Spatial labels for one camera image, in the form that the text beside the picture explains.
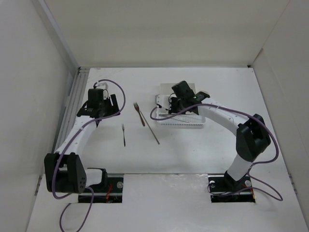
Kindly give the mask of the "silver metal chopstick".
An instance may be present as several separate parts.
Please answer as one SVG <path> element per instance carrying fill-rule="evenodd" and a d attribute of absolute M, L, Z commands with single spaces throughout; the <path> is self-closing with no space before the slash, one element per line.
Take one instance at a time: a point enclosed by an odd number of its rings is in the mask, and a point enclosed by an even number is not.
<path fill-rule="evenodd" d="M 153 132 L 151 126 L 149 125 L 149 123 L 148 123 L 146 117 L 143 115 L 142 111 L 140 111 L 140 114 L 141 114 L 141 116 L 143 117 L 143 119 L 144 119 L 146 125 L 148 126 L 149 130 L 151 131 L 153 137 L 155 138 L 157 144 L 160 145 L 160 142 L 159 142 L 158 138 L 156 137 L 155 133 Z"/>

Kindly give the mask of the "thin clear chopstick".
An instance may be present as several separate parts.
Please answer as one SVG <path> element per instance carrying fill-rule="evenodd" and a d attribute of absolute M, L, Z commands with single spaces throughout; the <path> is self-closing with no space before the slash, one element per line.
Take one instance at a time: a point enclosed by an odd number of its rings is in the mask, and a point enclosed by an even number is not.
<path fill-rule="evenodd" d="M 187 114 L 180 114 L 180 115 L 177 115 L 177 114 L 164 114 L 164 113 L 158 113 L 157 116 L 159 118 L 168 118 L 170 117 L 171 119 L 177 119 L 177 120 L 187 120 L 189 115 Z"/>

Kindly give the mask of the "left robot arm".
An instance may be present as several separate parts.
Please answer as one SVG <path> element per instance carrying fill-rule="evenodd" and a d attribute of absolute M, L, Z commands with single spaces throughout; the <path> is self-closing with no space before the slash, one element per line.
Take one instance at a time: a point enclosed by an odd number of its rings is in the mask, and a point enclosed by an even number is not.
<path fill-rule="evenodd" d="M 44 158 L 49 192 L 72 194 L 83 193 L 88 187 L 99 192 L 107 188 L 107 171 L 102 168 L 84 168 L 81 155 L 101 119 L 113 115 L 119 115 L 116 95 L 108 95 L 101 88 L 89 89 L 88 100 L 78 111 L 66 140 L 55 153 L 48 153 Z"/>

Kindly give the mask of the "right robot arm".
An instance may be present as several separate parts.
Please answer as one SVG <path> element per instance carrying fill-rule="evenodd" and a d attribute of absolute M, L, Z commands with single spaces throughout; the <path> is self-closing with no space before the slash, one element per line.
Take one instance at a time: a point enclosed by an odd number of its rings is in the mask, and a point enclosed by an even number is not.
<path fill-rule="evenodd" d="M 199 106 L 189 111 L 211 119 L 235 135 L 237 155 L 224 174 L 224 186 L 228 190 L 235 190 L 241 185 L 241 180 L 258 155 L 271 143 L 264 127 L 264 119 L 258 114 L 242 115 L 235 110 L 228 110 L 208 93 L 203 91 L 194 93 L 186 81 L 181 81 L 171 88 L 176 95 L 176 105 L 180 110 L 198 104 Z"/>

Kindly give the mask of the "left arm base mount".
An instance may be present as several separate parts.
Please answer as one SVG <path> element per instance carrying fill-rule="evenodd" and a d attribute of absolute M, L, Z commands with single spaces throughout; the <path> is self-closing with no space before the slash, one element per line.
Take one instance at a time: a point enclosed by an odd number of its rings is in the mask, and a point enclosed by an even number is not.
<path fill-rule="evenodd" d="M 93 203 L 122 203 L 124 175 L 108 174 L 106 186 L 92 185 L 94 191 Z"/>

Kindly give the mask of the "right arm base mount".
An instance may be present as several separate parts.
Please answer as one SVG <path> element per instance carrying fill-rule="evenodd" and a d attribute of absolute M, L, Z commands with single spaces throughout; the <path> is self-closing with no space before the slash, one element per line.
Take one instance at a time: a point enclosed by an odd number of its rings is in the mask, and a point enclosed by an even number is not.
<path fill-rule="evenodd" d="M 252 182 L 248 176 L 235 185 L 229 185 L 223 174 L 210 174 L 207 190 L 212 203 L 255 203 Z"/>

